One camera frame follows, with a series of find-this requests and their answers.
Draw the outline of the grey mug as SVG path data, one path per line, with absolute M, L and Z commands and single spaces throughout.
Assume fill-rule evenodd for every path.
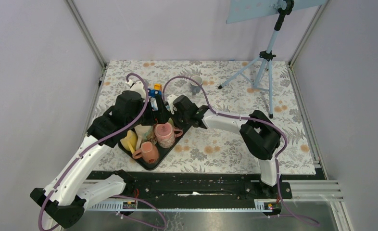
M 192 95 L 200 93 L 203 79 L 200 76 L 192 76 L 190 80 L 190 90 Z

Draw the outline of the light green mug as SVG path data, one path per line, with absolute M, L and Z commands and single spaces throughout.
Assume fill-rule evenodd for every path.
M 169 120 L 168 120 L 168 123 L 169 124 L 171 124 L 172 125 L 172 127 L 174 127 L 175 125 L 174 125 L 174 122 L 173 122 L 173 120 L 172 120 L 172 118 L 169 118 Z

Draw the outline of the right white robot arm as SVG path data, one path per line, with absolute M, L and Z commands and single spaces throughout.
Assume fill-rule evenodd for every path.
M 263 196 L 273 198 L 280 192 L 273 157 L 280 145 L 280 133 L 263 112 L 255 110 L 249 116 L 214 113 L 210 106 L 198 107 L 184 95 L 169 95 L 166 101 L 178 127 L 192 125 L 194 128 L 220 129 L 240 135 L 249 152 L 259 160 Z

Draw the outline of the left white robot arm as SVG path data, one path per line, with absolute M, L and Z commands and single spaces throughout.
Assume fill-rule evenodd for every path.
M 126 90 L 117 96 L 115 105 L 95 118 L 87 129 L 79 149 L 59 175 L 45 188 L 35 188 L 30 197 L 40 206 L 39 230 L 45 230 L 44 215 L 55 224 L 50 231 L 61 226 L 69 228 L 77 223 L 85 210 L 107 198 L 120 195 L 128 198 L 134 193 L 134 185 L 125 174 L 115 172 L 106 180 L 82 189 L 93 168 L 102 157 L 137 125 L 165 123 L 171 117 L 163 95 L 155 95 L 157 108 L 151 106 L 148 92 Z

